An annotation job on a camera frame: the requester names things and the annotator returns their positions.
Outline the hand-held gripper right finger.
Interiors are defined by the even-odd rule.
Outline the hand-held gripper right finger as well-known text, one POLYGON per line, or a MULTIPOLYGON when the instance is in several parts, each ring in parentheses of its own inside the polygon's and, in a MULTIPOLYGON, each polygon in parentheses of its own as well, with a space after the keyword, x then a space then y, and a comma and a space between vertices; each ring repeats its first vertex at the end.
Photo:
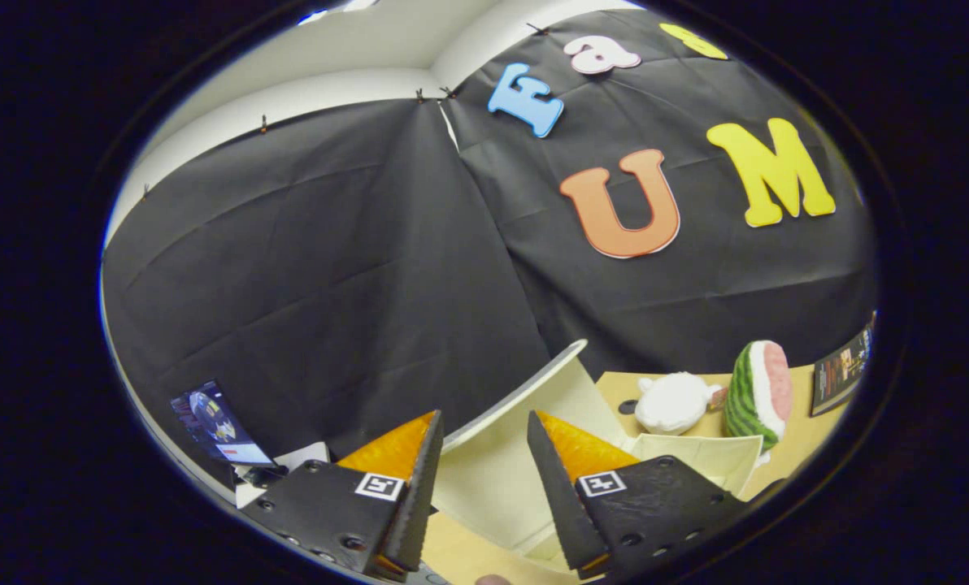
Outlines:
POLYGON ((749 508, 678 457, 638 459, 540 410, 528 416, 527 444, 567 566, 584 579, 696 561, 749 508))

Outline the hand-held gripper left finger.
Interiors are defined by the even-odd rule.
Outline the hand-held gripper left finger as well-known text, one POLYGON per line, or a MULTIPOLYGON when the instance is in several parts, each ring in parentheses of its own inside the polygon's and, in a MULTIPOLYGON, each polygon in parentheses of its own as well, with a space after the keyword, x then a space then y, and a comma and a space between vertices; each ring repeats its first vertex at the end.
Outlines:
POLYGON ((404 583, 420 567, 444 439, 435 409, 336 462, 307 460, 241 512, 320 561, 404 583))

